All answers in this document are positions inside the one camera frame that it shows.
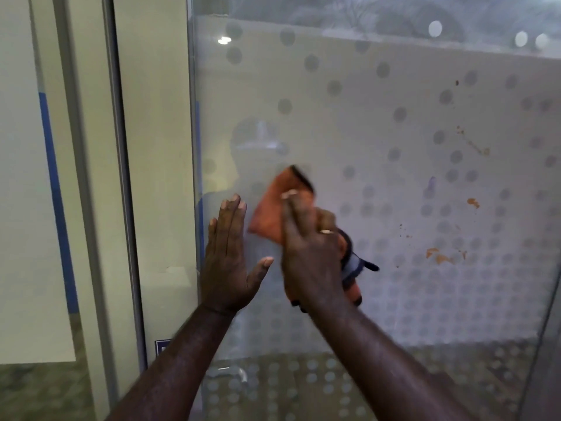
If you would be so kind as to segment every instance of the blue sticker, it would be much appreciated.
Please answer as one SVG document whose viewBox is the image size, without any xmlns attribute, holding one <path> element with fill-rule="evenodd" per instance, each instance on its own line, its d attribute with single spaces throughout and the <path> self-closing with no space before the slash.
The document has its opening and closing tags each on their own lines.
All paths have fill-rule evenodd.
<svg viewBox="0 0 561 421">
<path fill-rule="evenodd" d="M 156 356 L 159 356 L 161 352 L 165 350 L 168 346 L 169 342 L 172 341 L 170 339 L 157 339 L 155 341 L 156 344 Z"/>
</svg>

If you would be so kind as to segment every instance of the white wall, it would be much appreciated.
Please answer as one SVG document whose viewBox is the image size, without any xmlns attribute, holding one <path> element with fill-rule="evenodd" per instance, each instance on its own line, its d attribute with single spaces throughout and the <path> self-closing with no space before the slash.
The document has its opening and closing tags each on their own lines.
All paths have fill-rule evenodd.
<svg viewBox="0 0 561 421">
<path fill-rule="evenodd" d="M 0 363 L 72 361 L 28 0 L 0 34 Z"/>
</svg>

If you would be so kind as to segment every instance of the person's right hand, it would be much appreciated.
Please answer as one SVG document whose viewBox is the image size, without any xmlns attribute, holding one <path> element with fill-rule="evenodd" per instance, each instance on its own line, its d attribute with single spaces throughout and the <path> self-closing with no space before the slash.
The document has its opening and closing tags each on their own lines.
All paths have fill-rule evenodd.
<svg viewBox="0 0 561 421">
<path fill-rule="evenodd" d="M 296 191 L 286 192 L 282 198 L 285 287 L 307 311 L 316 303 L 346 301 L 335 215 L 307 206 Z"/>
</svg>

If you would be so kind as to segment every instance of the person's left hand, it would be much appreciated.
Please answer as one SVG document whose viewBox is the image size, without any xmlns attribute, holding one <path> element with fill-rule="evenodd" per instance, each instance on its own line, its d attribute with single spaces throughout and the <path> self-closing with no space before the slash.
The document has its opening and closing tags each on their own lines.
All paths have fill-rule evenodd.
<svg viewBox="0 0 561 421">
<path fill-rule="evenodd" d="M 209 223 L 208 244 L 201 272 L 202 304 L 220 313 L 235 315 L 247 306 L 273 263 L 259 260 L 247 274 L 243 256 L 243 220 L 247 204 L 235 194 L 222 201 L 218 220 Z"/>
</svg>

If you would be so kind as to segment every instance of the orange stain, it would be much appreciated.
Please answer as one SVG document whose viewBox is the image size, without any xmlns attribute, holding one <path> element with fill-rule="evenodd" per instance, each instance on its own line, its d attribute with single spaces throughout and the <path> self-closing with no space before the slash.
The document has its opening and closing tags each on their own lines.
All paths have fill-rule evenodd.
<svg viewBox="0 0 561 421">
<path fill-rule="evenodd" d="M 438 265 L 444 263 L 445 261 L 454 264 L 454 262 L 452 260 L 450 260 L 450 257 L 446 257 L 443 254 L 437 254 L 437 264 Z"/>
<path fill-rule="evenodd" d="M 438 248 L 429 248 L 426 250 L 426 257 L 429 258 L 432 254 L 437 253 Z"/>
<path fill-rule="evenodd" d="M 475 198 L 469 198 L 467 200 L 467 203 L 470 205 L 473 205 L 476 209 L 479 208 L 479 203 L 477 202 L 477 199 Z"/>
</svg>

